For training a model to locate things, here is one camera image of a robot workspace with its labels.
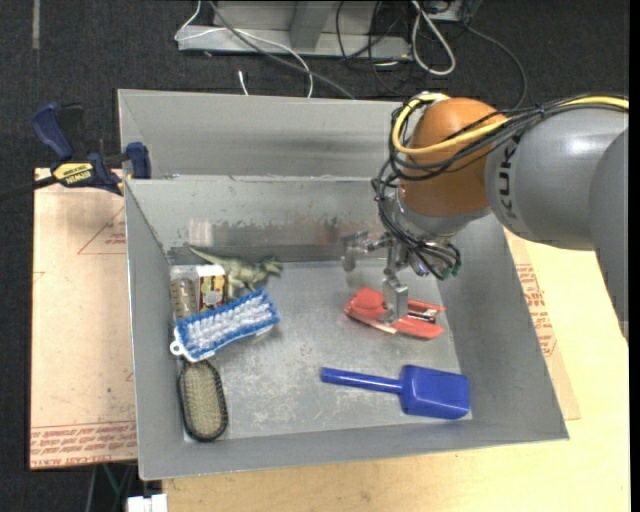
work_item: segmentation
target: blue scoop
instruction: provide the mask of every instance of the blue scoop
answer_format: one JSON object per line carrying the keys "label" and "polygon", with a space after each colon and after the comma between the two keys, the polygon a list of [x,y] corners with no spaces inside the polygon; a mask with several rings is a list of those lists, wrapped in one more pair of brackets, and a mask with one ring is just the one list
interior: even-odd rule
{"label": "blue scoop", "polygon": [[330,384],[395,393],[405,414],[456,420],[469,412],[469,381],[464,375],[420,366],[402,368],[399,379],[322,368],[320,380]]}

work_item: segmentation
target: green toy dinosaur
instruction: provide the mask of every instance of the green toy dinosaur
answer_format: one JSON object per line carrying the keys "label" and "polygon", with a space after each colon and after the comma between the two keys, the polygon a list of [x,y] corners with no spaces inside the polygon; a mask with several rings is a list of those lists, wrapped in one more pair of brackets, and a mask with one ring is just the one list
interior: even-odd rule
{"label": "green toy dinosaur", "polygon": [[264,258],[258,264],[254,265],[240,258],[215,256],[191,246],[189,246],[189,249],[196,256],[224,268],[227,274],[227,292],[229,298],[235,298],[234,292],[236,289],[248,288],[249,290],[253,290],[255,283],[266,279],[269,274],[279,275],[280,270],[282,270],[282,263],[276,261],[274,258]]}

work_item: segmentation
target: black cable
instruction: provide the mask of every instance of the black cable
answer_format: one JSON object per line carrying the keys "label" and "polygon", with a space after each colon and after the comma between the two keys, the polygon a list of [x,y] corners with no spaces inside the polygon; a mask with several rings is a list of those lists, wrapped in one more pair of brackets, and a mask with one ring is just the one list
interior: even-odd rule
{"label": "black cable", "polygon": [[264,55],[265,57],[268,57],[269,59],[273,60],[274,62],[277,62],[278,64],[280,64],[282,66],[285,66],[285,67],[287,67],[289,69],[293,69],[295,71],[298,71],[299,73],[304,73],[306,75],[313,76],[318,81],[324,82],[325,84],[329,85],[330,87],[332,87],[336,91],[339,91],[342,95],[344,95],[345,97],[347,97],[347,98],[349,98],[351,100],[355,100],[356,99],[356,97],[353,94],[351,94],[349,91],[344,89],[341,85],[338,85],[337,83],[335,83],[333,80],[330,80],[329,78],[326,78],[326,77],[324,77],[322,75],[319,75],[318,73],[314,73],[313,71],[307,71],[304,68],[296,66],[295,64],[292,64],[291,62],[288,62],[288,61],[286,61],[284,59],[281,59],[280,57],[276,57],[275,55],[263,50],[258,45],[254,44],[249,39],[244,37],[233,26],[231,26],[229,24],[229,22],[227,22],[225,17],[220,13],[220,11],[218,10],[218,7],[211,0],[209,1],[209,4],[211,5],[211,8],[213,9],[213,11],[216,14],[216,16],[220,19],[222,24],[227,28],[227,30],[229,30],[233,35],[235,35],[238,39],[240,39],[240,41],[242,41],[247,46],[253,48],[255,51],[257,51],[261,55]]}
{"label": "black cable", "polygon": [[[376,16],[378,14],[378,10],[380,9],[380,4],[382,2],[377,2],[376,6],[374,7],[373,10],[373,15],[371,16],[371,25],[369,27],[369,42],[371,43],[371,34],[375,28],[375,20],[376,20]],[[407,29],[409,28],[409,26],[407,25],[406,21],[402,20],[405,24],[405,26],[407,27]],[[385,82],[382,77],[380,76],[379,70],[376,67],[375,63],[374,63],[374,59],[373,59],[373,54],[371,52],[371,48],[370,48],[370,44],[368,45],[369,47],[369,51],[368,51],[368,63],[369,63],[369,67],[373,73],[374,78],[376,79],[376,81],[382,85],[382,87],[384,87],[388,92],[390,92],[391,94],[393,94],[393,97],[396,98],[407,98],[409,96],[409,94],[407,93],[403,93],[401,91],[398,91],[397,89],[395,89],[394,87],[392,87],[391,85],[389,85],[387,82]],[[400,86],[406,84],[411,78],[404,78],[404,77],[399,77],[395,74],[392,74],[391,76],[393,76],[396,80],[398,80],[400,82]]]}
{"label": "black cable", "polygon": [[[520,130],[530,128],[532,124],[539,122],[541,119],[545,117],[558,115],[562,112],[566,112],[569,110],[577,110],[581,108],[599,108],[599,109],[615,110],[615,111],[620,110],[618,107],[605,105],[605,104],[576,104],[576,105],[565,104],[567,102],[571,102],[571,101],[581,99],[584,97],[589,97],[589,96],[594,96],[594,94],[587,93],[587,94],[576,95],[569,98],[563,98],[561,100],[554,100],[551,102],[547,102],[538,107],[530,107],[528,109],[522,110],[520,111],[519,114],[509,119],[507,123],[498,127],[495,132],[489,133],[481,137],[477,141],[474,141],[468,144],[465,148],[460,150],[451,158],[441,160],[441,161],[431,162],[429,164],[412,163],[411,161],[407,160],[408,158],[411,158],[410,155],[407,155],[406,159],[402,159],[400,157],[399,152],[391,144],[391,140],[389,140],[389,152],[390,152],[390,161],[391,161],[390,165],[399,177],[402,177],[403,179],[407,179],[408,181],[421,181],[424,179],[431,179],[447,171],[447,169],[443,169],[443,167],[448,168],[452,164],[454,164],[456,161],[462,158],[465,158],[466,156],[469,156],[470,154],[475,153],[476,151],[488,145],[499,143],[501,139],[504,139],[504,141],[506,141],[511,136],[513,136],[514,133]],[[616,97],[621,99],[626,99],[624,96],[616,96]],[[400,169],[398,165],[401,165],[406,168],[418,169],[418,170],[430,171],[430,172],[428,172],[428,174],[425,174],[424,176],[407,176],[402,172],[402,169]],[[449,169],[448,172],[455,172],[457,170],[459,169],[452,169],[452,170]]]}
{"label": "black cable", "polygon": [[0,193],[0,203],[3,201],[7,201],[9,199],[14,199],[16,197],[28,194],[33,192],[34,190],[38,190],[43,187],[48,187],[49,185],[53,185],[57,183],[58,180],[54,176],[48,176],[38,181],[33,181],[27,185],[21,185],[16,188],[12,188],[11,190],[6,190],[5,192]]}
{"label": "black cable", "polygon": [[482,123],[488,121],[489,119],[491,119],[492,117],[495,117],[497,115],[504,115],[504,114],[508,114],[509,112],[506,110],[496,110],[494,112],[491,112],[490,114],[487,114],[486,116],[481,117],[480,119],[478,119],[477,121],[474,121],[473,123],[470,123],[468,125],[463,126],[462,128],[460,128],[457,132],[452,133],[451,135],[449,135],[448,137],[444,138],[442,141],[447,141],[447,140],[451,140],[456,138],[458,135],[462,135],[463,133],[468,132],[469,130],[473,130],[474,128],[477,128],[478,126],[480,126]]}
{"label": "black cable", "polygon": [[[510,138],[506,138],[505,140],[498,142],[495,144],[495,146],[493,146],[491,149],[487,150],[486,152],[477,155],[475,158],[473,158],[472,160],[465,162],[463,165],[460,165],[459,167],[456,167],[455,169],[450,169],[450,167],[453,165],[453,162],[450,164],[445,164],[442,167],[440,167],[438,169],[438,171],[436,172],[432,172],[430,174],[427,174],[426,176],[410,176],[410,175],[406,175],[403,172],[400,172],[397,175],[397,178],[402,178],[405,181],[425,181],[427,179],[433,179],[436,176],[440,176],[441,174],[453,174],[459,171],[462,171],[464,169],[466,169],[467,167],[469,167],[470,165],[474,164],[475,162],[477,162],[478,160],[485,158],[486,156],[488,156],[490,153],[493,153],[494,151],[498,150],[499,148],[501,148],[504,144],[506,144],[508,141],[510,140]],[[464,156],[458,157],[458,153],[456,153],[456,155],[453,157],[455,161],[460,160],[461,158],[464,158]]]}
{"label": "black cable", "polygon": [[527,78],[527,73],[524,70],[524,66],[522,65],[518,57],[516,57],[515,54],[511,50],[509,50],[509,48],[503,45],[500,41],[497,41],[496,39],[486,34],[483,34],[482,32],[479,32],[478,30],[473,28],[470,24],[467,24],[467,31],[475,35],[476,37],[484,39],[485,41],[488,41],[489,43],[492,43],[498,48],[500,48],[509,57],[511,57],[511,60],[513,60],[516,66],[518,66],[518,71],[520,71],[520,78],[522,80],[522,93],[520,94],[520,98],[518,99],[518,102],[512,108],[514,109],[520,108],[520,106],[524,103],[524,100],[526,99],[527,95],[529,94],[529,79]]}
{"label": "black cable", "polygon": [[96,474],[98,472],[98,466],[93,466],[93,471],[91,472],[91,482],[89,482],[89,491],[87,492],[87,502],[84,507],[84,512],[91,512],[91,505],[93,504],[93,491],[96,486]]}
{"label": "black cable", "polygon": [[451,4],[453,3],[453,0],[443,0],[443,3],[445,3],[446,5],[441,9],[433,9],[433,8],[425,9],[423,6],[424,12],[431,15],[434,15],[434,14],[437,15],[437,14],[442,14],[443,12],[447,12],[451,8]]}
{"label": "black cable", "polygon": [[[457,268],[462,265],[460,258],[460,251],[450,242],[447,244],[447,248],[437,246],[427,246],[425,242],[416,240],[408,232],[406,232],[401,226],[394,223],[385,211],[385,207],[382,204],[386,200],[385,195],[385,183],[388,180],[382,180],[384,173],[389,166],[389,161],[385,162],[380,171],[378,172],[378,178],[376,180],[376,199],[378,202],[378,215],[380,221],[385,229],[401,244],[403,244],[407,251],[414,254],[427,268],[427,270],[436,277],[436,279],[444,280],[448,277],[449,271],[457,272]],[[437,258],[444,263],[448,269],[446,274],[438,272],[429,260],[425,257],[428,255],[432,258]]]}
{"label": "black cable", "polygon": [[132,464],[131,466],[129,466],[131,468],[131,472],[129,474],[129,481],[127,482],[127,485],[124,488],[124,498],[126,498],[127,500],[129,499],[129,496],[131,494],[131,488],[133,487],[133,482],[135,482],[136,480],[136,471],[138,468],[137,464]]}
{"label": "black cable", "polygon": [[338,8],[336,9],[336,37],[338,38],[338,45],[340,46],[340,53],[342,54],[342,60],[351,60],[354,59],[355,57],[358,57],[359,55],[362,55],[364,52],[366,52],[367,50],[369,50],[370,48],[373,48],[374,46],[376,46],[378,43],[380,43],[385,37],[387,37],[389,35],[389,33],[394,29],[394,27],[397,25],[398,21],[400,21],[399,18],[396,18],[394,20],[394,22],[389,25],[389,27],[387,28],[386,32],[384,34],[379,35],[375,41],[371,41],[369,40],[369,42],[363,46],[362,48],[360,48],[359,50],[357,50],[356,52],[347,55],[345,49],[344,49],[344,44],[342,43],[342,32],[340,31],[340,13],[342,11],[342,7],[344,6],[346,2],[344,0],[342,0],[339,4],[338,4]]}
{"label": "black cable", "polygon": [[113,505],[111,507],[111,512],[117,512],[119,509],[122,509],[122,498],[127,497],[128,489],[130,488],[131,478],[134,475],[135,466],[127,466],[124,474],[122,476],[122,480],[120,481],[120,487],[118,489],[118,493],[116,495],[115,500],[113,501]]}
{"label": "black cable", "polygon": [[[449,26],[451,27],[462,27],[460,28],[456,33],[454,33],[453,35],[450,35],[449,32]],[[462,23],[461,21],[450,21],[447,22],[445,27],[443,28],[442,24],[438,25],[438,30],[440,31],[440,33],[442,34],[443,37],[446,38],[447,43],[451,43],[453,41],[455,41],[456,39],[459,39],[460,37],[462,37],[466,32],[467,32],[467,26],[464,25],[464,23]],[[430,30],[425,30],[425,29],[418,29],[418,34],[417,36],[421,39],[424,39],[427,43],[438,43],[438,39],[435,37],[431,37],[433,35],[433,32],[431,32]]]}

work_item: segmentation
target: blue clamp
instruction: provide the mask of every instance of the blue clamp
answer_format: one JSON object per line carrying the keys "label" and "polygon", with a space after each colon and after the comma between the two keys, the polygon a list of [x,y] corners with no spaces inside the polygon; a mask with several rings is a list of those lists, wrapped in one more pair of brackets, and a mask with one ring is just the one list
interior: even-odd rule
{"label": "blue clamp", "polygon": [[[85,152],[85,140],[82,128],[82,106],[79,104],[60,107],[56,102],[48,103],[31,118],[31,125],[43,144],[51,148],[58,160],[51,166],[51,172],[58,183],[66,187],[96,187],[116,194],[121,193],[118,184],[122,181],[109,166],[130,160],[133,177],[148,179],[151,177],[151,161],[142,142],[132,142],[126,152],[114,157],[103,158],[98,152]],[[67,162],[89,163],[92,169],[64,166],[60,172],[55,170]]]}

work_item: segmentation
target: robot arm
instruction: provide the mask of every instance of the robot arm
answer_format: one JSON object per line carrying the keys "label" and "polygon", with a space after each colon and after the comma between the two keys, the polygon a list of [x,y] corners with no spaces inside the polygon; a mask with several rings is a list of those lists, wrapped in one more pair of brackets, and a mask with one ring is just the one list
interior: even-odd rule
{"label": "robot arm", "polygon": [[[418,109],[424,112],[405,145]],[[384,320],[406,313],[398,270],[455,275],[462,264],[455,234],[493,212],[525,239],[595,250],[627,335],[628,109],[624,97],[584,95],[499,112],[477,100],[423,94],[396,111],[390,158],[374,180],[387,231]],[[349,249],[363,244],[371,242],[352,239]]]}

